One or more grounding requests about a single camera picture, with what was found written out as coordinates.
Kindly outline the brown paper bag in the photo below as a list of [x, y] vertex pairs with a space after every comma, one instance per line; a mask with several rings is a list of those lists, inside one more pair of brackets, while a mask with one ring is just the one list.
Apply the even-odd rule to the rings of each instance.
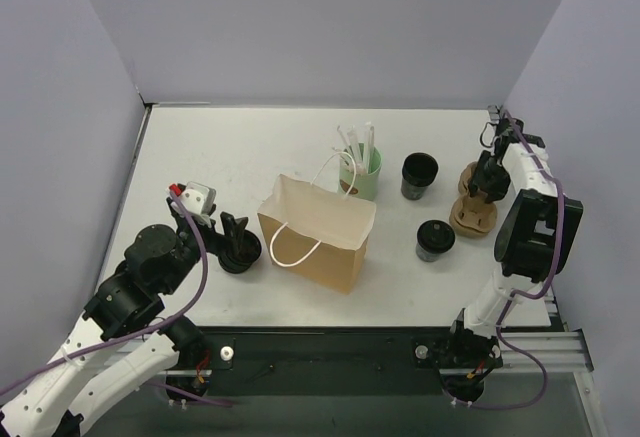
[[376, 203], [353, 194], [358, 173], [337, 191], [280, 174], [257, 210], [271, 263], [349, 294], [356, 285], [376, 217]]

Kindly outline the black cup lid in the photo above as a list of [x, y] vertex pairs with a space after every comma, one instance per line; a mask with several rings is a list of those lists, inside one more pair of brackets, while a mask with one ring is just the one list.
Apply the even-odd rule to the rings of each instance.
[[417, 243], [425, 251], [434, 254], [448, 252], [455, 244], [453, 228], [441, 220], [423, 222], [417, 230]]

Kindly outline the black coffee cup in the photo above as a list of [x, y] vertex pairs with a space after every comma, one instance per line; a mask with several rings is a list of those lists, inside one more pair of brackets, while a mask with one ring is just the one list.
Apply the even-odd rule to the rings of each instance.
[[425, 249], [419, 244], [416, 245], [415, 253], [421, 261], [428, 263], [436, 262], [444, 255], [444, 252], [435, 252], [432, 249]]

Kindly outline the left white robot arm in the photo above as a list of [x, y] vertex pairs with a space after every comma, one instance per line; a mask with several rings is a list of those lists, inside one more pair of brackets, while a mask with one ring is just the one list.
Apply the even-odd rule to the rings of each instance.
[[248, 270], [261, 244], [245, 217], [221, 213], [218, 232], [214, 203], [195, 191], [170, 193], [167, 205], [176, 225], [139, 231], [51, 360], [13, 384], [18, 393], [1, 408], [2, 435], [81, 436], [159, 372], [179, 366], [201, 373], [210, 363], [204, 334], [186, 315], [199, 298], [161, 318], [162, 298], [194, 266], [207, 271], [211, 256], [229, 273]]

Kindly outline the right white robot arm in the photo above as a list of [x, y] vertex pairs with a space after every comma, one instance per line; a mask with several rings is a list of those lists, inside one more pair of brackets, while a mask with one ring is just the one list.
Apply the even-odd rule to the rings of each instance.
[[449, 216], [459, 236], [497, 232], [491, 277], [443, 341], [444, 355], [457, 365], [493, 355], [515, 306], [546, 295], [566, 264], [584, 212], [552, 176], [541, 137], [525, 133], [523, 122], [509, 114], [491, 125], [494, 137], [461, 173]]

